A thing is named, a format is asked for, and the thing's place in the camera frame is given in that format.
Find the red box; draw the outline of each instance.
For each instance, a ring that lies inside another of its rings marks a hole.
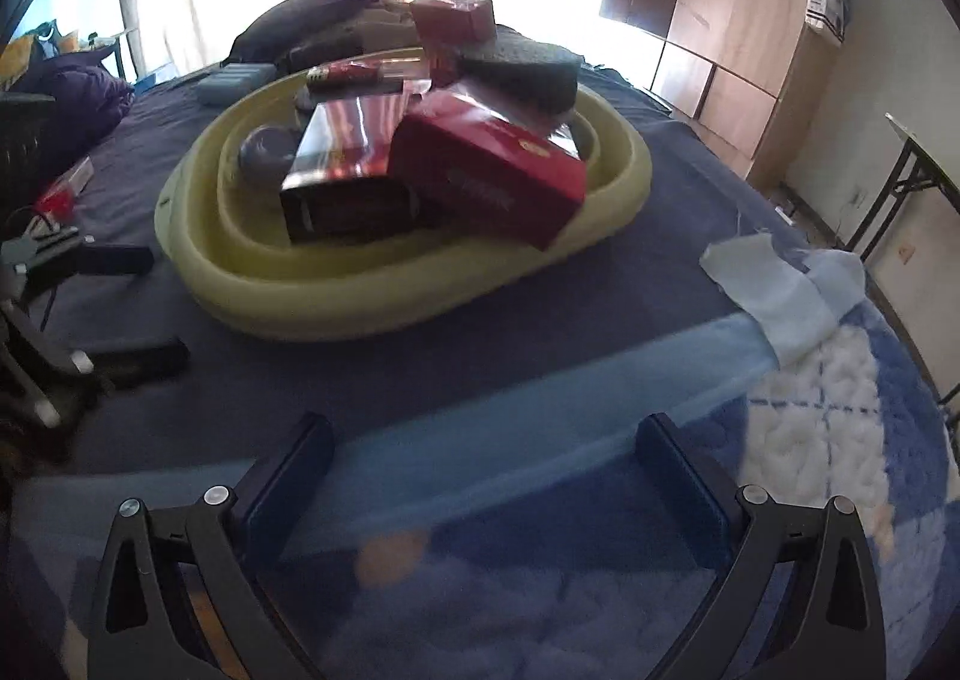
[[[496,36],[492,1],[416,0],[410,12],[424,46],[481,44]]]
[[[453,92],[411,109],[387,174],[491,233],[545,250],[587,194],[587,166],[549,140]]]

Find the wall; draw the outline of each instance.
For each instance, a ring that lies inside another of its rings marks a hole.
[[[853,25],[788,183],[848,239],[896,161],[884,114],[960,182],[960,29],[940,0],[854,0]],[[858,205],[854,196],[863,197]],[[904,265],[898,249],[916,252]],[[914,196],[868,263],[942,392],[960,381],[960,216]]]

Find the gray sponge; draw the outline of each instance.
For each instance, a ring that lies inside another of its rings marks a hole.
[[[499,89],[549,115],[573,108],[582,56],[557,44],[543,44],[515,30],[497,27],[496,39],[458,49],[464,76]]]

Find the yellow plastic basin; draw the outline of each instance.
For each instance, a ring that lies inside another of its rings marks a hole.
[[[409,56],[419,50],[366,57]],[[650,192],[650,154],[599,95],[577,94],[571,123],[587,158],[587,201],[546,252],[458,226],[355,244],[292,246],[277,196],[236,175],[240,142],[267,122],[296,124],[305,73],[233,104],[167,180],[157,239],[197,301],[229,326],[298,341],[349,339],[426,320],[555,263],[629,223]]]

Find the black clamp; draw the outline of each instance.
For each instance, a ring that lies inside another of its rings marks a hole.
[[[307,415],[278,455],[235,488],[215,485],[192,506],[148,510],[128,498],[113,519],[94,595],[88,676],[97,680],[227,680],[214,665],[179,565],[203,586],[253,680],[320,674],[251,581],[277,559],[333,460],[334,435]]]
[[[0,244],[0,440],[21,453],[18,468],[37,459],[66,460],[80,418],[104,394],[186,368],[189,351],[178,339],[99,353],[72,350],[46,337],[25,311],[75,274],[139,276],[152,265],[147,247],[95,244],[74,227]]]
[[[685,450],[665,415],[637,429],[637,458],[677,518],[697,560],[717,577],[650,680],[719,680],[754,619],[774,568],[794,567],[779,612],[743,680],[882,680],[880,589],[856,506],[779,504],[736,484],[712,458]]]
[[[235,489],[216,485],[193,506],[150,511],[124,501],[113,519],[95,592],[90,680],[224,680],[203,638],[179,564],[194,564],[251,680],[319,678],[251,581],[269,567],[333,458],[319,416],[292,443],[256,463]],[[745,680],[883,680],[883,619],[867,541],[846,497],[823,509],[786,506],[757,485],[737,488],[707,456],[683,448],[653,415],[637,429],[637,458],[698,560],[716,581],[650,680],[720,680],[760,606],[776,564],[790,586]]]

